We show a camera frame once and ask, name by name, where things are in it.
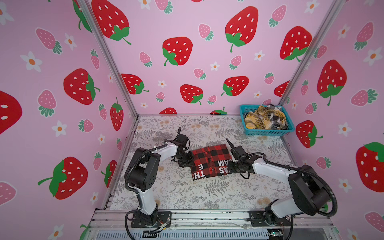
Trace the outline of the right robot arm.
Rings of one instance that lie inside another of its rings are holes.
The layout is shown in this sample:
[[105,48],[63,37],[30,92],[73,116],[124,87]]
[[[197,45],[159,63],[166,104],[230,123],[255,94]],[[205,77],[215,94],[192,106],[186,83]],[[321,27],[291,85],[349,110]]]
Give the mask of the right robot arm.
[[290,187],[291,195],[271,202],[264,210],[264,221],[274,226],[286,216],[319,214],[333,217],[338,210],[338,202],[331,187],[312,167],[292,167],[271,162],[265,155],[241,156],[239,161],[230,161],[231,174],[258,174],[280,181]]

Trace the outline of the red black plaid shirt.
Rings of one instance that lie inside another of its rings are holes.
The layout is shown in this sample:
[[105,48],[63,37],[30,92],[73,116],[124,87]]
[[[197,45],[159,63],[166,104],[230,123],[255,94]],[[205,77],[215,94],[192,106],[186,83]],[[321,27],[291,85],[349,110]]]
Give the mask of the red black plaid shirt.
[[226,145],[201,148],[192,151],[192,154],[194,157],[191,167],[193,181],[229,174],[229,163],[233,160]]

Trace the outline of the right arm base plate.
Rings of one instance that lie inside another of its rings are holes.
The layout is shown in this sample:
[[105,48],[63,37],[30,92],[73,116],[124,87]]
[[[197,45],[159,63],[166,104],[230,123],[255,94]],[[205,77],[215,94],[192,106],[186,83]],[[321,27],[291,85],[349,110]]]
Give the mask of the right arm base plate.
[[278,218],[271,211],[249,211],[247,222],[253,227],[289,227],[290,217]]

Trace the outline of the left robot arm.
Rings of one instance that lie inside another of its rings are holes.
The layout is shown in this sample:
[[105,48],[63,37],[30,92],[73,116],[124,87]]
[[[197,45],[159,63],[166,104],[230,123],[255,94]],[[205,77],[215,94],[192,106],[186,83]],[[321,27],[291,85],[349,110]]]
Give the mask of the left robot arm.
[[171,158],[181,167],[189,167],[194,156],[185,144],[175,141],[165,142],[151,149],[136,149],[125,172],[125,188],[134,192],[139,202],[136,219],[146,226],[153,226],[158,219],[158,204],[152,186],[156,181],[160,162]]

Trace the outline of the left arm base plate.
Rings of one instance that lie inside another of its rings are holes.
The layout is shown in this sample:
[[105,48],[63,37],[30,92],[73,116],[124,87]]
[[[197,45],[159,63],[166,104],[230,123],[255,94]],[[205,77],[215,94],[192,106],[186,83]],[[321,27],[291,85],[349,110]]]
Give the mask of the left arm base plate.
[[145,215],[138,211],[131,220],[131,228],[168,228],[171,226],[172,212],[154,212]]

